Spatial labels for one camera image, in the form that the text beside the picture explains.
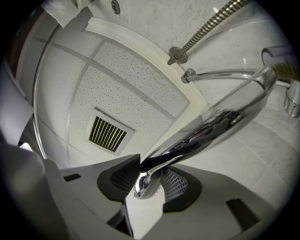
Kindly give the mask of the chrome shower slide rail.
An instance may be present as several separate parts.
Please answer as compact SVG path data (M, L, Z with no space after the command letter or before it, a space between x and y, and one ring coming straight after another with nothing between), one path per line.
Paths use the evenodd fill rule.
M201 74L197 74L193 69L188 68L181 76L183 83L190 83L201 80L213 80L213 79L236 79L247 80L257 70L251 68L239 68L239 69L225 69L218 71L210 71Z

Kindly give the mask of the chrome wall outlet flange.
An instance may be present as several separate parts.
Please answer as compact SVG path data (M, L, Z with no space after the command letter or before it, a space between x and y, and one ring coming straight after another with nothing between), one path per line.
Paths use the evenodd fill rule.
M179 47L171 47L169 50L169 62L168 65L171 65L173 63L179 63L179 64L185 64L188 61L188 56L186 53L182 54L178 59L175 57L175 55L180 51L181 49Z

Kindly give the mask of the ceiling vent grille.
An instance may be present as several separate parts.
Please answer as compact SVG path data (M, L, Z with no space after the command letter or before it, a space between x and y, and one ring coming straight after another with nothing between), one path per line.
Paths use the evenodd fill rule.
M120 155L135 130L93 108L85 132L85 140L107 153Z

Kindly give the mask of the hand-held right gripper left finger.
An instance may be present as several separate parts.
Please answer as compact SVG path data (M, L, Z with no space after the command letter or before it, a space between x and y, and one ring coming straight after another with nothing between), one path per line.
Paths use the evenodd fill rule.
M98 219L133 236L126 198L140 174L140 155L61 170L68 186Z

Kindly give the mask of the curved chrome curtain rod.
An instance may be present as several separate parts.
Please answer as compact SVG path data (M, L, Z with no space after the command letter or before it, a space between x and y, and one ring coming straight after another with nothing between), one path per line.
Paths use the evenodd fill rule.
M40 150L40 154L42 156L43 159L46 159L46 153L42 144L42 140L40 137L40 132L39 132L39 127L38 127L38 113L37 113L37 105L38 105L38 101L37 101L37 96L38 96L38 83L39 83L39 78L40 78L40 74L41 74L41 70L43 67L43 63L48 55L48 52L51 48L52 43L55 41L55 38L58 34L58 32L60 31L62 27L57 24L57 26L54 28L53 32L51 33L51 35L49 36L48 40L46 41L44 48L41 52L40 58L38 60L37 63L37 67L35 70L35 74L34 74L34 79L33 79L33 85L32 85L32 95L31 95L31 104L32 107L34 109L34 113L32 116L32 121L33 121L33 128L34 128L34 133L35 133L35 137L36 137L36 141Z

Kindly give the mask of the chrome shower head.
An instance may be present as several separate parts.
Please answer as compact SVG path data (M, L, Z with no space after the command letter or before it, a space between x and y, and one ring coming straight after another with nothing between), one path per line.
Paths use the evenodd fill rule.
M257 70L160 144L140 164L141 176L134 186L134 196L150 198L164 168L212 149L245 127L266 105L276 80L270 67Z

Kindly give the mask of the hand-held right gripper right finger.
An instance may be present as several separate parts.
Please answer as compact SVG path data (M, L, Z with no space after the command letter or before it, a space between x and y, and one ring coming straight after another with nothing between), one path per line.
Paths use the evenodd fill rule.
M162 185L163 240L256 240L276 211L225 175L170 166Z

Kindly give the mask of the white hanging towel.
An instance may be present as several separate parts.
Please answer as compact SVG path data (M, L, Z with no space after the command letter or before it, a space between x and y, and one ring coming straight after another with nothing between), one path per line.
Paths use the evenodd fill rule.
M95 0L44 0L41 7L53 17L61 27L77 17L81 10Z

